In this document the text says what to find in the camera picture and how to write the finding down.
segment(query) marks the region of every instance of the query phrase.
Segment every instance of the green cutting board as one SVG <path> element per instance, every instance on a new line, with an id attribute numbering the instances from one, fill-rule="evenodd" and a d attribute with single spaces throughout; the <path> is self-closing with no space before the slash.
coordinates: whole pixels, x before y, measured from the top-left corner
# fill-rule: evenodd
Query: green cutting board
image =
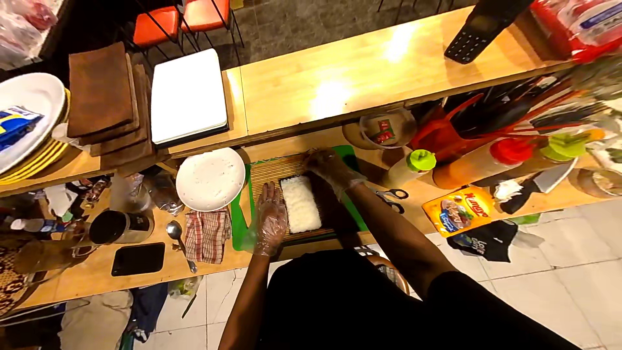
<path id="1" fill-rule="evenodd" d="M 352 148 L 352 146 L 348 144 L 344 144 L 342 146 L 335 146 L 333 147 L 333 149 L 335 150 L 335 152 L 337 152 L 337 155 L 339 155 L 339 157 L 342 158 L 343 162 L 346 163 L 346 165 L 350 169 L 354 171 L 359 171 L 358 163 L 356 162 L 356 156 L 354 154 L 354 148 Z M 252 164 L 265 163 L 271 160 L 272 159 L 268 159 L 266 161 L 258 161 Z M 246 179 L 251 178 L 251 165 L 252 164 L 245 164 Z M 252 219 L 254 219 L 255 203 L 253 202 L 253 184 L 251 184 L 250 180 L 248 182 L 248 195 L 249 195 L 249 199 L 251 203 L 251 213 L 252 213 L 251 215 L 253 216 Z M 232 238 L 233 248 L 237 251 L 252 249 L 254 245 L 254 237 L 249 236 L 249 234 L 252 234 L 252 233 L 248 232 L 248 227 L 246 226 L 244 214 L 242 213 L 242 208 L 240 208 L 239 206 L 239 200 L 241 196 L 242 196 L 242 193 L 240 192 L 238 196 L 235 199 L 233 199 L 233 202 L 231 202 L 231 229 L 232 229 L 231 235 L 233 236 Z M 348 212 L 350 213 L 354 221 L 356 222 L 358 226 L 358 230 L 367 231 L 368 230 L 367 225 L 365 225 L 365 222 L 363 221 L 361 214 L 358 212 L 358 210 L 356 210 L 354 203 L 352 203 L 352 201 L 350 200 L 350 198 L 348 198 L 346 194 L 343 195 L 342 202 L 343 202 L 343 205 L 346 207 L 346 209 L 348 209 Z M 312 237 L 307 240 L 317 240 L 318 238 L 319 237 Z M 305 241 L 305 239 L 296 240 L 295 242 L 302 243 L 303 241 Z"/>

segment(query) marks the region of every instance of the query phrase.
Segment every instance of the wooden counter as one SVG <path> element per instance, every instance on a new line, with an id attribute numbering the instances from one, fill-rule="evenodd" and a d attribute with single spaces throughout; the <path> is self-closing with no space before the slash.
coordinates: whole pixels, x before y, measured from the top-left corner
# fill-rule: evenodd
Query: wooden counter
<path id="1" fill-rule="evenodd" d="M 338 146 L 348 144 L 344 139 L 341 128 L 331 128 L 323 131 L 309 133 L 302 136 L 296 136 L 279 141 L 259 144 L 238 150 L 244 161 L 255 162 L 263 159 L 274 157 L 288 156 L 291 154 L 301 153 L 310 148 L 320 148 L 329 146 Z M 383 162 L 383 158 L 387 158 L 387 154 L 382 151 L 365 151 L 355 148 L 355 154 L 361 172 L 370 180 L 375 180 L 382 175 L 383 171 L 389 166 Z M 594 166 L 594 160 L 586 156 L 581 159 L 578 166 Z M 443 196 L 451 191 L 439 189 L 431 184 L 429 176 L 424 176 L 416 181 L 412 181 L 402 187 L 410 196 L 407 199 L 399 201 L 405 209 L 404 216 L 412 222 L 419 230 L 425 234 L 435 232 L 433 225 L 426 218 L 421 204 Z M 108 206 L 106 202 L 107 191 L 104 193 L 102 200 L 97 205 L 96 210 L 91 213 L 90 220 L 98 211 Z M 516 215 L 534 214 L 548 210 L 561 209 L 572 206 L 579 206 L 592 202 L 602 201 L 587 194 L 584 194 L 574 188 L 566 179 L 562 181 L 549 194 L 534 194 L 531 196 L 527 204 Z M 242 190 L 240 206 L 244 212 L 247 222 L 250 221 L 250 205 L 248 199 L 248 187 Z M 181 252 L 175 252 L 171 246 L 174 242 L 168 237 L 164 227 L 172 219 L 179 221 L 182 227 L 185 227 L 185 217 L 183 214 L 173 218 L 170 214 L 154 210 L 155 230 L 154 233 L 145 241 L 149 242 L 165 242 L 166 250 L 164 257 L 164 267 L 157 273 L 148 273 L 144 275 L 134 275 L 126 277 L 112 277 L 110 275 L 115 251 L 123 245 L 106 245 L 100 247 L 91 254 L 83 263 L 67 269 L 62 275 L 44 283 L 35 293 L 21 305 L 21 308 L 39 305 L 44 303 L 52 303 L 82 296 L 104 293 L 137 286 L 151 285 L 162 281 L 178 280 L 181 278 L 191 277 L 192 273 L 188 269 L 188 265 Z M 510 215 L 500 212 L 492 213 L 494 219 L 507 218 Z M 362 244 L 375 243 L 369 232 L 360 232 L 359 237 Z M 340 248 L 338 240 L 326 240 L 321 242 L 306 243 L 286 247 L 279 256 L 279 260 L 298 257 L 307 252 L 315 252 L 324 249 Z M 223 263 L 220 265 L 210 265 L 207 263 L 198 263 L 198 273 L 201 275 L 215 273 L 234 268 L 247 267 L 251 255 L 247 252 L 237 252 L 233 250 L 231 240 L 225 243 L 225 256 Z"/>
<path id="2" fill-rule="evenodd" d="M 265 142 L 368 113 L 566 69 L 529 16 L 471 64 L 443 52 L 471 7 L 350 37 L 223 72 L 231 129 L 168 148 L 171 158 Z M 50 176 L 0 186 L 0 197 L 117 169 L 82 154 Z"/>

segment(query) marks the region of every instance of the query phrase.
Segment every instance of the red chair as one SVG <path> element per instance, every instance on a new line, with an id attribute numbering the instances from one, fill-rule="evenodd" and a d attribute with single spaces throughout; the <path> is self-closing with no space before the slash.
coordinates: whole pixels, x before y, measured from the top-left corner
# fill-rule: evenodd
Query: red chair
<path id="1" fill-rule="evenodd" d="M 235 19 L 233 10 L 229 6 L 229 0 L 188 0 L 186 8 L 183 13 L 182 30 L 184 32 L 203 32 L 207 41 L 213 47 L 210 38 L 207 36 L 208 31 L 214 29 L 226 28 L 231 34 L 231 40 L 233 41 L 233 47 L 235 48 L 235 54 L 238 57 L 238 64 L 240 64 L 238 46 L 235 42 L 235 36 L 233 35 L 233 28 L 231 26 L 231 19 L 236 28 L 238 28 L 239 39 L 244 47 L 244 40 L 242 34 L 239 31 L 238 21 Z"/>
<path id="2" fill-rule="evenodd" d="M 166 41 L 171 41 L 177 44 L 179 49 L 182 51 L 182 54 L 185 55 L 185 52 L 183 51 L 183 36 L 181 42 L 178 40 L 180 13 L 177 6 L 173 5 L 155 9 L 153 11 L 147 11 L 139 0 L 136 0 L 136 3 L 141 7 L 144 13 L 141 13 L 136 17 L 136 27 L 134 29 L 133 41 L 138 47 L 146 49 L 146 52 L 143 52 L 145 58 L 147 58 L 149 49 L 155 47 L 167 60 L 169 60 L 169 57 L 164 53 L 164 51 L 158 47 L 158 45 Z M 190 41 L 190 45 L 198 51 L 189 38 L 188 41 Z"/>

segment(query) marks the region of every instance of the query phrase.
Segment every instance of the tiled floor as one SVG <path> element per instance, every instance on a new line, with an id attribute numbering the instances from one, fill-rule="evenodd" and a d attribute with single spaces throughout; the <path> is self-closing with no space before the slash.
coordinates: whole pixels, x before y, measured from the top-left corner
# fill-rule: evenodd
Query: tiled floor
<path id="1" fill-rule="evenodd" d="M 463 255 L 438 234 L 428 238 L 459 270 L 577 346 L 622 350 L 620 212 L 622 200 L 543 214 L 540 223 L 522 230 L 544 241 L 517 237 L 510 246 L 512 263 Z M 530 247 L 526 242 L 542 243 Z M 283 263 L 273 263 L 270 275 Z M 156 333 L 146 344 L 136 343 L 136 349 L 215 350 L 245 273 L 207 275 L 183 320 L 186 303 L 168 299 Z"/>
<path id="2" fill-rule="evenodd" d="M 234 11 L 244 46 L 238 46 L 240 63 L 248 64 L 290 52 L 308 49 L 347 37 L 376 31 L 395 24 L 401 0 L 244 0 L 244 7 Z M 451 9 L 476 3 L 476 0 L 408 0 L 402 3 L 397 23 L 413 21 Z M 235 40 L 239 37 L 235 31 Z M 221 68 L 238 65 L 229 32 L 218 29 L 207 33 L 215 46 Z M 203 34 L 199 46 L 210 47 Z M 160 45 L 167 55 L 179 56 L 176 45 Z M 186 41 L 185 49 L 193 52 Z M 149 52 L 154 63 L 164 58 L 154 49 Z"/>

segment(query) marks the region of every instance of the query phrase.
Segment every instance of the person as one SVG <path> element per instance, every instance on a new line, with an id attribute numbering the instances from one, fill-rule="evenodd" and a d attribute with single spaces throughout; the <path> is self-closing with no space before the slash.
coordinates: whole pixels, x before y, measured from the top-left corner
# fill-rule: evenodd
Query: person
<path id="1" fill-rule="evenodd" d="M 421 300 L 348 249 L 295 258 L 267 286 L 270 256 L 287 228 L 285 205 L 269 183 L 258 200 L 254 254 L 219 349 L 578 349 L 459 272 L 333 151 L 312 153 L 305 167 L 338 198 L 348 195 Z"/>

